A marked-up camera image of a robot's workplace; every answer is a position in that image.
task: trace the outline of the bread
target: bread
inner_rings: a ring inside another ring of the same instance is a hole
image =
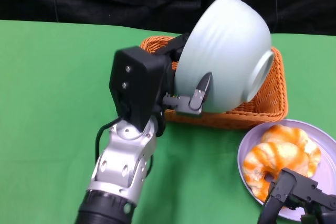
[[[265,180],[266,174],[270,173],[276,179],[281,169],[285,167],[307,177],[308,155],[289,142],[267,142],[253,147],[246,155],[243,173],[253,194],[264,202],[270,184]]]
[[[274,125],[270,127],[261,138],[262,143],[284,143],[289,142],[301,150],[309,157],[308,177],[315,174],[318,164],[321,162],[321,151],[308,134],[298,128],[290,128],[283,125]]]

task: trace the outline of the green table surface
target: green table surface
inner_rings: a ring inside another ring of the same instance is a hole
[[[97,130],[116,116],[108,89],[114,52],[153,35],[167,34],[0,21],[0,223],[74,222]],[[272,38],[284,58],[288,118],[335,138],[336,37]],[[169,123],[133,223],[256,223],[261,206],[237,168],[245,133]]]

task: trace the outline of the wicker basket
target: wicker basket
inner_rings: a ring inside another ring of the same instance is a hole
[[[140,47],[148,52],[155,52],[170,39],[172,37],[150,37]],[[223,129],[249,129],[257,124],[282,120],[288,113],[284,64],[279,50],[273,47],[272,51],[275,57],[271,70],[252,101],[224,113],[203,113],[200,118],[176,115],[174,110],[166,110],[165,118],[168,121]]]

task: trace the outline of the plate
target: plate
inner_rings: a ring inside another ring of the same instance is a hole
[[[248,189],[248,191],[253,195],[251,189],[246,184],[243,176],[243,162],[247,153],[257,144],[260,143],[261,136],[264,132],[270,128],[272,125],[281,124],[288,127],[296,127],[303,129],[309,137],[320,147],[321,150],[321,162],[316,170],[314,176],[311,179],[318,182],[317,188],[321,189],[325,194],[336,195],[336,142],[324,131],[319,128],[310,125],[305,122],[300,122],[296,120],[282,120],[275,123],[264,123],[258,125],[251,129],[243,138],[238,149],[238,169],[240,176]],[[290,210],[284,208],[280,211],[279,216],[284,217],[289,220],[300,221],[301,215],[304,215],[303,208],[297,208],[296,210]]]

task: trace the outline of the ceramic bowl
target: ceramic bowl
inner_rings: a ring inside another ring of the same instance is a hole
[[[175,74],[175,93],[192,96],[202,78],[213,81],[205,112],[225,112],[250,101],[272,65],[270,31],[241,0],[216,0],[197,22]]]

